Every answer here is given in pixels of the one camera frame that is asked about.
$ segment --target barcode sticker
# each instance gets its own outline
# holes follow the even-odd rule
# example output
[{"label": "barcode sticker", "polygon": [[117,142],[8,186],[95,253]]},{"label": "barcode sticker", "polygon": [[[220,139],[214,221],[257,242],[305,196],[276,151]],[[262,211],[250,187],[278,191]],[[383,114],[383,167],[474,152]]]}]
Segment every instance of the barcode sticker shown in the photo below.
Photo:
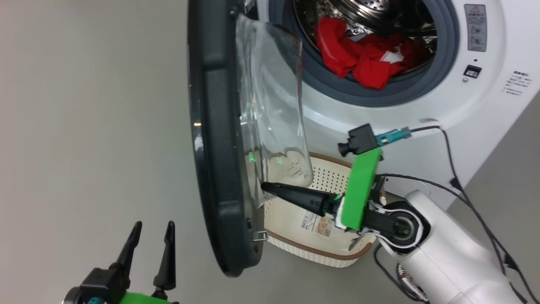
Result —
[{"label": "barcode sticker", "polygon": [[330,237],[332,227],[334,226],[332,219],[321,217],[307,210],[300,222],[300,229],[311,231],[323,236]]}]

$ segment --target black cable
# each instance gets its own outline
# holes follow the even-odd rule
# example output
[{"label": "black cable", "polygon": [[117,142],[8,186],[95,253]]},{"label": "black cable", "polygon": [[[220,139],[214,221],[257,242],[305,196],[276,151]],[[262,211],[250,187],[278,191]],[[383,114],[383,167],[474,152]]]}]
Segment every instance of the black cable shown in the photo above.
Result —
[{"label": "black cable", "polygon": [[[531,288],[529,286],[529,283],[527,282],[527,279],[525,278],[525,275],[523,274],[523,272],[517,266],[514,259],[512,258],[510,253],[506,250],[506,248],[501,244],[499,239],[493,234],[491,229],[489,229],[488,225],[484,222],[484,219],[482,218],[480,213],[476,210],[476,208],[474,207],[473,203],[471,202],[469,196],[465,193],[465,190],[461,186],[459,178],[457,177],[456,168],[454,166],[454,159],[452,157],[452,152],[451,152],[451,149],[450,149],[450,140],[448,139],[448,134],[446,133],[446,131],[444,129],[442,129],[440,126],[438,126],[438,125],[430,125],[428,127],[412,129],[411,133],[418,132],[418,131],[429,130],[429,129],[438,129],[444,135],[444,139],[446,141],[447,152],[448,152],[448,159],[450,161],[450,168],[452,170],[452,174],[453,174],[454,180],[456,182],[456,185],[455,186],[453,185],[453,186],[461,191],[461,193],[463,194],[463,197],[461,195],[459,195],[458,193],[450,190],[449,188],[447,188],[447,187],[445,187],[443,185],[440,185],[440,184],[432,182],[432,181],[420,179],[418,177],[413,177],[413,176],[408,176],[408,175],[401,175],[401,174],[378,174],[378,176],[398,177],[398,178],[417,180],[417,181],[421,181],[421,182],[424,182],[424,183],[428,183],[428,184],[434,185],[434,186],[436,186],[438,188],[441,188],[441,189],[453,194],[455,197],[457,197],[459,200],[461,200],[463,203],[465,203],[465,205],[468,206],[472,210],[472,212],[475,214],[475,216],[478,218],[478,220],[480,221],[480,224],[482,225],[482,227],[484,228],[486,234],[488,235],[488,237],[490,239],[490,242],[494,247],[494,250],[495,250],[495,253],[496,253],[497,259],[499,261],[499,265],[501,266],[501,270],[502,270],[503,274],[506,275],[506,271],[505,271],[505,268],[504,268],[504,263],[502,261],[501,253],[499,252],[497,245],[501,248],[501,250],[504,252],[504,254],[514,262],[514,264],[515,264],[514,270],[519,274],[519,277],[522,280],[523,284],[525,285],[525,289],[529,293],[532,300],[535,303],[540,304],[540,302],[538,301],[538,299],[536,298],[536,296],[532,292],[532,290],[531,290]],[[512,290],[514,290],[514,292],[516,292],[515,288],[513,287],[513,285],[511,283],[510,283],[510,286],[512,287]],[[523,299],[523,297],[521,295],[519,295],[518,292],[516,292],[516,294],[520,297],[520,299]]]},{"label": "black cable", "polygon": [[381,264],[381,262],[379,262],[379,258],[377,257],[377,253],[379,253],[379,250],[381,249],[381,247],[382,247],[381,244],[378,244],[377,247],[375,247],[375,250],[373,251],[373,259],[375,260],[375,263],[377,264],[377,266],[382,270],[382,272],[384,272],[386,277],[390,281],[392,281],[392,283],[394,283],[394,285],[397,288],[399,288],[401,290],[401,292],[403,292],[407,297],[409,297],[409,299],[411,299],[413,301],[416,301],[416,302],[429,303],[429,302],[422,301],[420,298],[415,297],[415,295],[412,295],[410,293],[408,288],[404,288],[403,286],[401,286],[400,283],[396,279],[394,279],[392,277],[392,275],[388,272],[388,270],[386,270],[386,268]]},{"label": "black cable", "polygon": [[[396,278],[397,278],[397,281],[399,282],[399,284],[400,284],[403,288],[407,289],[407,290],[411,293],[411,295],[413,295],[413,296],[415,296],[415,297],[418,296],[418,294],[417,294],[415,291],[411,290],[410,287],[407,286],[407,285],[405,284],[405,282],[403,282],[403,280],[401,279],[401,275],[400,275],[400,264],[399,264],[399,263],[396,264]],[[424,301],[424,300],[422,300],[422,299],[420,299],[420,298],[418,298],[417,302],[423,302],[423,303],[425,303],[425,304],[430,304],[429,301]]]},{"label": "black cable", "polygon": [[448,153],[448,160],[450,161],[450,169],[452,170],[452,175],[454,176],[454,179],[455,179],[455,181],[457,183],[457,185],[456,185],[457,187],[455,187],[455,188],[457,188],[458,190],[461,191],[461,193],[463,194],[463,197],[465,197],[465,199],[467,200],[466,202],[465,201],[463,201],[463,202],[469,208],[471,208],[473,210],[476,217],[478,217],[478,219],[480,220],[480,223],[482,224],[482,227],[484,228],[484,231],[488,235],[489,241],[491,242],[491,245],[493,246],[493,249],[495,251],[495,256],[497,257],[497,261],[499,262],[499,267],[501,268],[502,273],[504,275],[506,275],[506,269],[504,268],[504,262],[503,262],[501,252],[499,251],[499,249],[497,248],[497,244],[493,240],[494,235],[491,233],[491,230],[485,224],[484,220],[481,219],[482,217],[478,214],[478,212],[476,212],[476,208],[473,207],[472,203],[470,202],[469,197],[465,193],[465,190],[463,189],[463,187],[461,187],[461,183],[459,181],[459,178],[457,177],[456,167],[454,166],[454,158],[452,157],[452,151],[450,149],[450,139],[448,138],[448,134],[446,133],[446,131],[444,129],[442,129],[440,126],[438,126],[438,125],[429,125],[427,127],[421,127],[421,128],[412,129],[410,132],[414,133],[414,132],[425,131],[425,130],[430,130],[430,129],[438,129],[444,135],[444,140],[446,142],[446,150],[447,150],[447,153]]}]

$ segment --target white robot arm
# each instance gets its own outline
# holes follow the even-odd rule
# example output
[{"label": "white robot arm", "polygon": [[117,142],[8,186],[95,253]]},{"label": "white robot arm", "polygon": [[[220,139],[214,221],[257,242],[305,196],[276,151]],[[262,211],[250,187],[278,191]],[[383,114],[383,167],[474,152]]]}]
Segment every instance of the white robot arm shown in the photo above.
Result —
[{"label": "white robot arm", "polygon": [[521,304],[494,255],[421,191],[407,201],[430,224],[428,236],[409,254],[381,241],[422,287],[431,304]]}]

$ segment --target warning label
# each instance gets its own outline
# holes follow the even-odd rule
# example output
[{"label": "warning label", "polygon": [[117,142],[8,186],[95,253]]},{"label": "warning label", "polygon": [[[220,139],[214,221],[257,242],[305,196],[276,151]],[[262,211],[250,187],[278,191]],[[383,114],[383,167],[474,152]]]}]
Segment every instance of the warning label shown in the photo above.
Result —
[{"label": "warning label", "polygon": [[529,74],[520,71],[514,71],[504,84],[502,91],[506,94],[521,96],[523,92],[525,92],[525,90],[529,87],[531,82],[532,79]]},{"label": "warning label", "polygon": [[304,211],[300,229],[311,231],[320,235],[330,237],[334,223],[332,219],[321,217],[309,211]]},{"label": "warning label", "polygon": [[483,4],[465,4],[469,51],[485,52],[488,44],[488,17]]}]

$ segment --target door glass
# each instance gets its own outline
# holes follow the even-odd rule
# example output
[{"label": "door glass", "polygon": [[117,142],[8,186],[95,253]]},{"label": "door glass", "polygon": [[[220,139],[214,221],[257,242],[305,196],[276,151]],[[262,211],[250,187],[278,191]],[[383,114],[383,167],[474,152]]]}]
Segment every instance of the door glass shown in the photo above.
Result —
[{"label": "door glass", "polygon": [[308,187],[313,180],[302,122],[302,44],[286,29],[244,15],[236,32],[244,157],[259,208],[273,198],[262,182]]}]

